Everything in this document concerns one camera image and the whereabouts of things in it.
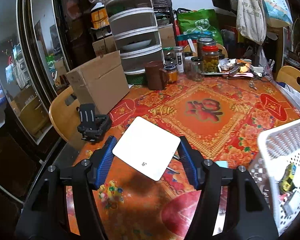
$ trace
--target small jar with orange contents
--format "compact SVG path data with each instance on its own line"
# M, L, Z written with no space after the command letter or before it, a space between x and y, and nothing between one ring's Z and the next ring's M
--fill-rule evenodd
M168 83L174 83L178 80L178 70L174 65L165 66L164 69L168 72L169 81Z

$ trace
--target orange floral tablecloth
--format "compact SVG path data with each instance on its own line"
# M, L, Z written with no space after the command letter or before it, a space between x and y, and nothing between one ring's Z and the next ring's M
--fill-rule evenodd
M136 116L177 135L185 135L205 158L225 160L229 167L248 166L258 152L258 134L300 118L300 112L272 85L255 81L205 78L193 82L180 77L165 90L133 86L110 112L113 125L107 136L121 137ZM103 142L86 144L76 163L89 158ZM153 181L114 158L106 183L94 197L109 239L183 239L200 192L189 185L182 164L170 165L180 174L165 171ZM71 231L79 234L72 189L67 187Z

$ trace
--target green bag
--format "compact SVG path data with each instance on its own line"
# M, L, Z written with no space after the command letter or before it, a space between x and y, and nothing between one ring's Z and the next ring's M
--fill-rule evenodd
M178 13L177 19L182 34L210 31L216 43L223 45L219 23L214 9L201 9L199 11Z

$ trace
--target white label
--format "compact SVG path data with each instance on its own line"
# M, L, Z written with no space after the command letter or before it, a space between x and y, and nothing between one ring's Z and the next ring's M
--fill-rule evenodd
M179 73L183 73L183 57L182 52L177 52L177 68Z

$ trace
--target metal bolt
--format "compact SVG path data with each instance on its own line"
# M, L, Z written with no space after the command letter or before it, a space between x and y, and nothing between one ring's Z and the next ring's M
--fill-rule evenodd
M52 172L56 169L56 167L54 165L51 165L48 167L48 171Z
M241 172L244 172L244 171L246 171L247 169L246 169L245 166L240 165L240 166L238 167L238 170L241 171Z
M90 160L89 159L84 159L81 161L81 165L83 166L88 166L90 164Z
M213 164L213 161L212 160L204 160L204 164L207 165L207 166L211 166Z

